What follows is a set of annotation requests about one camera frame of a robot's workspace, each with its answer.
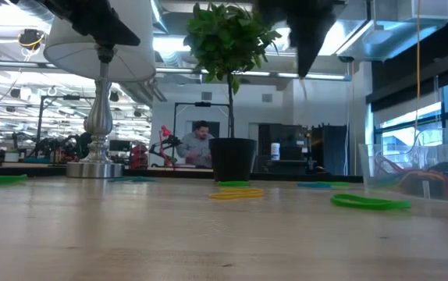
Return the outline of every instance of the man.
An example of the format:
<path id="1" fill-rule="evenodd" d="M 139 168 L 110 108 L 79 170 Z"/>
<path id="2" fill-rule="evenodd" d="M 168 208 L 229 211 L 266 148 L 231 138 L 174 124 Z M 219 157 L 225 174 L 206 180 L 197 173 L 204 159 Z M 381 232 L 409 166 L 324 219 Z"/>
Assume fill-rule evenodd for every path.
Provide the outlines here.
<path id="1" fill-rule="evenodd" d="M 187 164 L 197 167 L 212 167 L 212 157 L 208 148 L 208 140 L 214 137 L 208 133 L 207 121 L 196 122 L 194 132 L 183 137 L 182 144 L 177 147 L 177 154 L 186 159 Z"/>

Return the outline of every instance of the lamp stand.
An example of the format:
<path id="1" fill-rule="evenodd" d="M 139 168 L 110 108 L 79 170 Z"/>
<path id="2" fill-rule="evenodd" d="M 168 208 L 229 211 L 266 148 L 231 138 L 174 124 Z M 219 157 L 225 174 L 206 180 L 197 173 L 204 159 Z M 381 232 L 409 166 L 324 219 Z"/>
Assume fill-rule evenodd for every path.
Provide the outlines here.
<path id="1" fill-rule="evenodd" d="M 66 166 L 66 175 L 73 178 L 106 179 L 121 177 L 122 164 L 113 163 L 107 156 L 108 135 L 113 129 L 113 117 L 109 107 L 108 67 L 114 56 L 113 46 L 98 46 L 98 58 L 101 70 L 96 84 L 96 98 L 89 112 L 85 130 L 92 135 L 88 145 L 89 155 L 80 162 L 70 162 Z"/>

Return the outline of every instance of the gray shirt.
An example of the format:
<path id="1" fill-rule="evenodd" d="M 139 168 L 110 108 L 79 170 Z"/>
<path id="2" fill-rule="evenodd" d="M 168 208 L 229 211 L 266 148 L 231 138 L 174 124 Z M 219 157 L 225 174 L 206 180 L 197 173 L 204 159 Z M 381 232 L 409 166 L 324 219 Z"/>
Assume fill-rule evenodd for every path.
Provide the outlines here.
<path id="1" fill-rule="evenodd" d="M 208 140 L 213 139 L 214 137 L 209 134 L 207 138 L 202 140 L 199 138 L 195 132 L 189 133 L 183 137 L 182 144 L 177 147 L 177 154 L 180 157 L 186 158 L 190 152 L 195 152 L 197 157 L 188 164 L 193 165 L 202 165 L 207 168 L 212 167 L 212 160 L 207 159 L 210 155 L 210 148 L 208 148 Z"/>

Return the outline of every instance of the yellow rubber band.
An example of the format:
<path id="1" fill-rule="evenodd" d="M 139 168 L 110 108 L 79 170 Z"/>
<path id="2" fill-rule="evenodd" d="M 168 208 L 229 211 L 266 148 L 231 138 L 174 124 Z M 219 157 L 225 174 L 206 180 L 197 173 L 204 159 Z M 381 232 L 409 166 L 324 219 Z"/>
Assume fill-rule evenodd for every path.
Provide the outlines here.
<path id="1" fill-rule="evenodd" d="M 262 198 L 264 191 L 258 188 L 221 188 L 221 193 L 208 195 L 211 199 L 232 200 L 241 198 Z"/>

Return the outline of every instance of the clear plastic bin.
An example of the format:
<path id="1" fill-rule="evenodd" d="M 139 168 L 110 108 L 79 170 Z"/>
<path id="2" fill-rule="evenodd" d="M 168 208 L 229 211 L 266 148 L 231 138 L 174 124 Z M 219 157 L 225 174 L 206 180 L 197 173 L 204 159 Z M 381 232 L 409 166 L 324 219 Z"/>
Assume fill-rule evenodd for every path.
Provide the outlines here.
<path id="1" fill-rule="evenodd" d="M 360 144 L 367 190 L 448 200 L 448 129 L 420 132 L 413 146 Z"/>

